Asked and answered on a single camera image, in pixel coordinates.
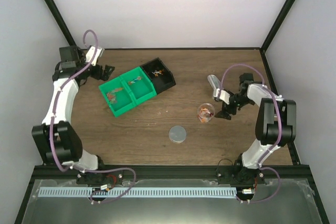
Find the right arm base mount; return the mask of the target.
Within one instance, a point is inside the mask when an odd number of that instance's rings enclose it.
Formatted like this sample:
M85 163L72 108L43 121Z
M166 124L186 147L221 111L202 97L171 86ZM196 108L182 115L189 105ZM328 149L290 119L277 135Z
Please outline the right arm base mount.
M215 168L217 180L223 184L252 185L258 181L259 174L259 169L243 166L241 158L234 162L228 158L222 158Z

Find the green bin with lollipop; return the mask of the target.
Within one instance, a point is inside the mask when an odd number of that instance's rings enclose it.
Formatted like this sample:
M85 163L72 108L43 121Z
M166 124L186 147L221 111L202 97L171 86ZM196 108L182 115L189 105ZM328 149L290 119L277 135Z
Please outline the green bin with lollipop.
M129 81L138 76L141 76L142 80L136 82L135 84L129 85ZM122 74L120 77L121 80L126 83L126 87L130 90L131 97L134 99L136 105L140 105L157 95L151 80L141 69L141 67L136 67Z

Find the metal scoop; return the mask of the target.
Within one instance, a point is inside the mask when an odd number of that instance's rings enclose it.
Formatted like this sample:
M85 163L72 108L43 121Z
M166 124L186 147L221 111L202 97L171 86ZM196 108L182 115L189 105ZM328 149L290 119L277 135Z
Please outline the metal scoop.
M220 81L219 79L213 75L210 74L207 76L207 80L210 83L211 87L213 88L213 97L218 97L219 91L220 91Z

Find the grey metal front panel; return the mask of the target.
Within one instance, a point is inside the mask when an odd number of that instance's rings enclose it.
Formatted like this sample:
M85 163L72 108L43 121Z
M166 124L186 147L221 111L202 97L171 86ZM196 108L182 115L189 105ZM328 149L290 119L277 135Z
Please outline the grey metal front panel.
M306 180L269 179L248 203L238 197L38 197L41 187L87 186L73 180L35 182L23 223L322 223ZM209 180L141 180L134 187L227 186Z

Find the round grey lid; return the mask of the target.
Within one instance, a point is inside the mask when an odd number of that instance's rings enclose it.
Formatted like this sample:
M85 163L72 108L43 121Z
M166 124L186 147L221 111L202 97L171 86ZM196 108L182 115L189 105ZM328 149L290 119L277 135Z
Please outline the round grey lid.
M186 137L186 129L180 125L173 126L169 130L169 139L173 143L183 143L186 140Z

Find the green bin with star candies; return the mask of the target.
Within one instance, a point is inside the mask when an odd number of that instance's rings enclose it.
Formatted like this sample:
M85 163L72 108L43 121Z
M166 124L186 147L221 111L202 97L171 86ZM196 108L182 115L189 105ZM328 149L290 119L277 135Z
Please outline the green bin with star candies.
M134 95L121 77L99 85L99 90L116 118L136 107Z

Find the blue lollipop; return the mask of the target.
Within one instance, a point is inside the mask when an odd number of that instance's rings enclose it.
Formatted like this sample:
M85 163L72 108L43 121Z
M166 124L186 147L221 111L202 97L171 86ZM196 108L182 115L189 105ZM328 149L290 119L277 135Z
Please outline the blue lollipop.
M133 80L129 81L129 85L135 84L136 82L142 80L141 76L138 76L136 78L134 78Z

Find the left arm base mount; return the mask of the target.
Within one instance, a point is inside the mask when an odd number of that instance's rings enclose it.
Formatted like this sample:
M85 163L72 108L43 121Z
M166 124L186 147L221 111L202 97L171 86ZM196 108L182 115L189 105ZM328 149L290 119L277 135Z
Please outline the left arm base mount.
M99 170L89 172L86 169L84 172L77 174L76 183L88 186L101 186L104 184L120 185L123 180L123 173L123 171L100 173Z

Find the pile of star candies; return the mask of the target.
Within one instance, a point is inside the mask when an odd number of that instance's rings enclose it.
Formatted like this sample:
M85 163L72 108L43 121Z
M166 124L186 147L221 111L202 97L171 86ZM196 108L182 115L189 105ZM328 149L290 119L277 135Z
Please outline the pile of star candies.
M114 90L111 90L106 93L106 97L108 98L108 101L110 103L116 103L117 102L117 93L122 91L123 88L115 88Z

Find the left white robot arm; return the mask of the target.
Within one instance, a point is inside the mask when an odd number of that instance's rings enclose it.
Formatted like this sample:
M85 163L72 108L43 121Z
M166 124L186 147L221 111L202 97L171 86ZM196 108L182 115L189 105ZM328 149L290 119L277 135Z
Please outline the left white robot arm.
M44 164L60 165L61 170L76 168L89 171L95 184L102 184L107 170L99 156L83 149L82 141L71 125L75 97L88 78L107 81L113 66L101 66L98 59L104 49L90 46L87 51L77 46L61 47L60 61L52 76L53 95L41 125L33 126L31 134Z

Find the clear plastic cup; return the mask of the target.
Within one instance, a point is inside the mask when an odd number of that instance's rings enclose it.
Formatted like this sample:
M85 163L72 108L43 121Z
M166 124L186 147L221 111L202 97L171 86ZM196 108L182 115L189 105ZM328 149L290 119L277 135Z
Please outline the clear plastic cup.
M197 109L197 117L202 123L208 123L215 115L215 108L210 103L203 103Z

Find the black aluminium frame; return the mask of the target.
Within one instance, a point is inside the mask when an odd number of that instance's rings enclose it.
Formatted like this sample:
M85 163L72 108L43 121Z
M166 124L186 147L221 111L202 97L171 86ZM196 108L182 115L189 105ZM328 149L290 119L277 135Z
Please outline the black aluminium frame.
M52 5L53 8L56 8L56 4L54 0L44 0L46 4ZM279 15L276 18L273 26L268 33L265 42L263 43L260 53L261 59L264 67L266 68L266 75L268 80L270 80L271 90L277 92L276 85L269 68L269 64L266 58L266 48L270 45L271 41L274 39L276 33L278 32L280 26L285 20L285 17L289 13L292 5L295 0L286 0ZM309 188L312 189L313 194L313 204L316 206L319 218L322 223L329 223L326 211L324 209L322 200L320 198L317 186L315 184L312 172L308 165L304 165L301 163L299 155L297 153L297 149L293 143L289 144L289 153L292 161L292 165L275 165L280 174L280 176L284 179L289 178L305 178L308 180ZM187 178L209 178L214 177L214 175L210 174L211 166L183 166L183 165L135 165L134 168L139 171L138 177L147 178L147 179L168 179L171 175L173 179L187 179ZM74 172L59 172L56 171L55 168L52 168L50 165L39 165L35 166L32 177L27 186L27 190L25 196L23 198L23 202L19 209L18 215L16 217L15 223L23 223L24 216L26 215L27 208L29 205L28 197L30 197L33 189L33 182L38 179L68 179L74 178Z

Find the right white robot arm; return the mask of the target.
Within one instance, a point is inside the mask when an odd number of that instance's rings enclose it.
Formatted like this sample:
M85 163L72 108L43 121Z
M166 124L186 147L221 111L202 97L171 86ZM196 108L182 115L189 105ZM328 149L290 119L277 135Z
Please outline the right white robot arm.
M220 88L215 75L207 77L213 88L213 98L222 102L216 118L231 120L243 106L259 107L255 126L255 140L248 150L239 155L234 163L233 178L244 184L257 176L263 162L276 150L293 142L296 137L296 103L286 100L268 90L253 74L243 73L239 77L239 90L232 93Z

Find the black plastic bin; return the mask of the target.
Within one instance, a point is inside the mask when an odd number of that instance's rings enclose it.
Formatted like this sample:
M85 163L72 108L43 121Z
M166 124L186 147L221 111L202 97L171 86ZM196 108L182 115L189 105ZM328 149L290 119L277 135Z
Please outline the black plastic bin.
M140 65L151 80L155 91L160 94L176 85L174 76L160 58L155 58Z

